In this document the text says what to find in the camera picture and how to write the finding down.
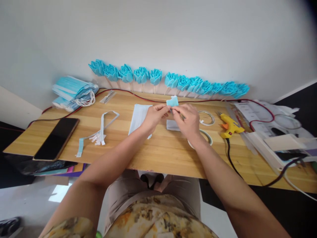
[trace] hand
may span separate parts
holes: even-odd
[[[174,120],[176,121],[181,132],[186,138],[191,141],[192,138],[197,138],[200,135],[199,131],[199,114],[197,108],[190,104],[172,107]]]
[[[168,111],[171,109],[171,106],[166,104],[159,104],[151,106],[148,109],[148,113],[142,123],[141,127],[152,134],[159,123],[161,118],[168,117]]]

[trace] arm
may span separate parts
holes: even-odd
[[[161,117],[168,116],[170,106],[164,104],[149,108],[143,124],[125,140],[93,162],[70,187],[64,199],[42,231],[72,217],[85,217],[97,230],[99,214],[106,190],[128,166],[134,154],[154,132]]]
[[[195,148],[207,179],[226,208],[238,237],[289,237],[261,199],[200,134],[197,109],[189,104],[172,109],[175,121]],[[186,118],[182,120],[178,112]]]

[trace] blue mask flower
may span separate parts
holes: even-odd
[[[151,70],[151,73],[150,73],[151,84],[156,86],[161,82],[161,79],[162,79],[162,71],[158,69]]]
[[[145,67],[139,67],[134,70],[134,80],[138,84],[144,84],[149,79],[150,73]]]
[[[109,79],[111,82],[117,82],[118,81],[118,69],[114,67],[113,65],[106,65],[104,68],[104,76]]]
[[[97,76],[103,76],[104,75],[104,67],[106,64],[100,60],[97,59],[95,62],[92,61],[91,64],[88,64],[91,70],[95,73]]]
[[[205,95],[208,94],[211,90],[211,83],[208,80],[205,80],[201,87],[196,91],[197,94],[199,95]]]
[[[189,78],[187,78],[185,75],[179,76],[178,83],[177,83],[177,89],[180,91],[184,91],[189,86]]]
[[[237,90],[237,92],[233,95],[233,97],[234,97],[235,99],[238,99],[238,98],[240,98],[241,96],[247,94],[247,92],[248,92],[249,89],[250,89],[250,87],[249,87],[248,85],[246,85],[246,84],[238,84],[237,87],[238,87],[238,90]]]
[[[168,72],[165,76],[165,85],[170,88],[176,88],[178,84],[178,74]]]
[[[198,76],[194,78],[190,78],[187,91],[195,93],[202,86],[202,83],[203,83],[202,79]]]
[[[233,81],[226,82],[222,89],[220,90],[219,94],[224,96],[230,96],[235,94],[238,91],[237,84]]]
[[[118,78],[122,79],[124,83],[132,82],[132,69],[128,65],[124,64],[123,66],[121,66],[121,69],[119,70]]]
[[[220,83],[213,83],[211,86],[211,90],[208,93],[210,96],[219,93],[222,89],[222,85]]]

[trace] pants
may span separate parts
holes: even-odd
[[[109,186],[109,212],[105,222],[105,233],[117,217],[133,202],[154,195],[170,194],[182,202],[186,211],[200,220],[200,190],[197,178],[167,175],[162,192],[149,190],[141,181],[137,170],[126,169]]]

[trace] phone screen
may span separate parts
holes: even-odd
[[[33,159],[50,161],[58,159],[78,122],[77,118],[60,119]]]

